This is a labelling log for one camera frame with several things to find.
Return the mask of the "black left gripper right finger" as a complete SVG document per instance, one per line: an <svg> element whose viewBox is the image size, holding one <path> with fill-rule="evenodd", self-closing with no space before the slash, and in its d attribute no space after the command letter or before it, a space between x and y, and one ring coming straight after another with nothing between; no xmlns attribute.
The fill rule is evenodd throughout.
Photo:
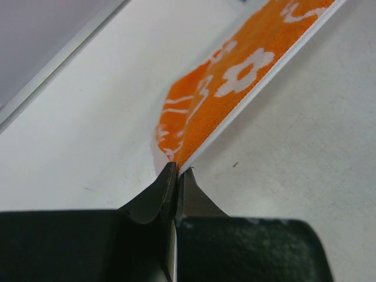
<svg viewBox="0 0 376 282"><path fill-rule="evenodd" d="M179 181L178 281L333 281L320 239L294 219L231 217L198 186Z"/></svg>

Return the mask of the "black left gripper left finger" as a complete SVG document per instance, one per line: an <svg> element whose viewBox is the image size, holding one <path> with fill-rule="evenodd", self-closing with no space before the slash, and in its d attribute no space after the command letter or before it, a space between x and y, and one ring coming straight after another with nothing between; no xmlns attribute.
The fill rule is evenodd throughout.
<svg viewBox="0 0 376 282"><path fill-rule="evenodd" d="M3 211L2 281L172 281L177 165L118 209Z"/></svg>

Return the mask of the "orange flower pattern towel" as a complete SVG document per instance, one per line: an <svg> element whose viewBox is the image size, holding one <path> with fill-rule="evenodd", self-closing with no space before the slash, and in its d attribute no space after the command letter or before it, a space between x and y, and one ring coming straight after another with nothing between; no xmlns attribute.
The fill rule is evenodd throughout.
<svg viewBox="0 0 376 282"><path fill-rule="evenodd" d="M342 5L247 1L243 13L167 89L152 141L157 172L179 173L213 143Z"/></svg>

